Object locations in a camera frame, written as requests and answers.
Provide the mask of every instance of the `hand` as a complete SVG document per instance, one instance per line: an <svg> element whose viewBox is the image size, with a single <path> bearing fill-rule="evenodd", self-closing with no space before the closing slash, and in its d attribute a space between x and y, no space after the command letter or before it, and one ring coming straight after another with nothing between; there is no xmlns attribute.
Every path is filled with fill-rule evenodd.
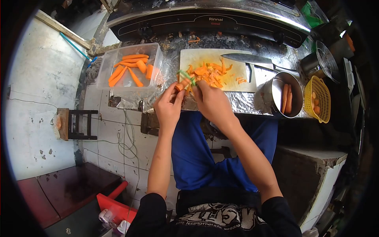
<svg viewBox="0 0 379 237"><path fill-rule="evenodd" d="M228 97L221 89L211 87L206 81L201 80L197 82L197 86L192 87L192 90L199 111L224 134L236 123L239 124Z"/></svg>
<svg viewBox="0 0 379 237"><path fill-rule="evenodd" d="M175 85L177 83L171 84L153 104L159 120L159 131L174 134L179 121L185 90L176 93Z"/></svg>

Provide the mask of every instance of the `kitchen counter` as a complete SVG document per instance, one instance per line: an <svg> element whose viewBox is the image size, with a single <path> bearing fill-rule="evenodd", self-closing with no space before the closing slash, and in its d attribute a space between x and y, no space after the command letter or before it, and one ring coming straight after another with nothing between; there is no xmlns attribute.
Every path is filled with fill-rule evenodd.
<svg viewBox="0 0 379 237"><path fill-rule="evenodd" d="M200 42L198 44L189 44L188 40L191 40L190 35L199 37ZM176 72L179 70L180 51L182 49L216 48L246 50L252 52L254 55L270 58L273 63L278 66L297 69L298 71L299 61L311 53L310 43L307 42L300 48L293 49L285 45L278 46L275 42L258 37L230 34L222 34L219 36L217 33L190 34L189 32L182 33L181 37L178 32L175 32L158 37L153 36L150 40L132 39L124 42L122 47L151 42L157 42L161 45L161 50L165 58L161 69L163 81L157 86L154 92L113 92L111 90L110 98L113 96L113 100L119 102L117 103L117 108L153 112L153 103L156 98L158 98L171 83L177 80ZM276 72L269 69L255 67L255 79L258 89L256 93L226 92L226 95L231 101L233 111L235 113L272 116L270 109L265 108L263 104L260 91L263 84L272 79L275 74ZM307 83L304 75L301 75L299 83L304 91ZM197 110L196 102L191 94L185 97L182 109ZM296 118L311 117L302 109Z"/></svg>

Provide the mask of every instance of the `stove knob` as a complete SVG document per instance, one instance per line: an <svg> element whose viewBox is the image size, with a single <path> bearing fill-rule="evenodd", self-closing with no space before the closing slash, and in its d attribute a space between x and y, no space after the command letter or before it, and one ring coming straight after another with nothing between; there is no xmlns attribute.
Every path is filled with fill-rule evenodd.
<svg viewBox="0 0 379 237"><path fill-rule="evenodd" d="M284 34L281 32L276 32L273 34L274 40L277 42L279 46L281 46L284 42Z"/></svg>
<svg viewBox="0 0 379 237"><path fill-rule="evenodd" d="M149 25L142 26L141 28L139 28L137 30L137 32L144 39L150 39L154 35L153 30L152 30L151 26L149 26Z"/></svg>

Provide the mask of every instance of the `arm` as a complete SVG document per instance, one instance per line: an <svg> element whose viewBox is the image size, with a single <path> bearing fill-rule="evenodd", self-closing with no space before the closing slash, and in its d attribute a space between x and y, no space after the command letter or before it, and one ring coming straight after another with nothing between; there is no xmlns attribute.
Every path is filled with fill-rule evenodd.
<svg viewBox="0 0 379 237"><path fill-rule="evenodd" d="M197 84L193 91L200 112L229 138L246 174L259 189L262 203L272 197L282 197L271 164L242 128L225 93L204 81Z"/></svg>
<svg viewBox="0 0 379 237"><path fill-rule="evenodd" d="M171 84L154 103L160 129L147 179L147 193L157 193L163 199L166 198L170 183L172 136L180 117L185 93L183 90L178 94L171 94L176 84L177 82Z"/></svg>

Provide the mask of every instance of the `wooden stool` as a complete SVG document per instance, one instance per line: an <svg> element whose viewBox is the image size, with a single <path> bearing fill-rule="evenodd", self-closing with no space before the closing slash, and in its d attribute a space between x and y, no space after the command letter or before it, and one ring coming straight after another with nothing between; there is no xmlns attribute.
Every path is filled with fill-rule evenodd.
<svg viewBox="0 0 379 237"><path fill-rule="evenodd" d="M65 141L75 140L97 140L97 136L91 136L91 114L98 114L98 110L69 110L58 108L56 114L61 116L60 138ZM72 128L72 115L75 115L75 128ZM87 115L87 135L79 132L79 116Z"/></svg>

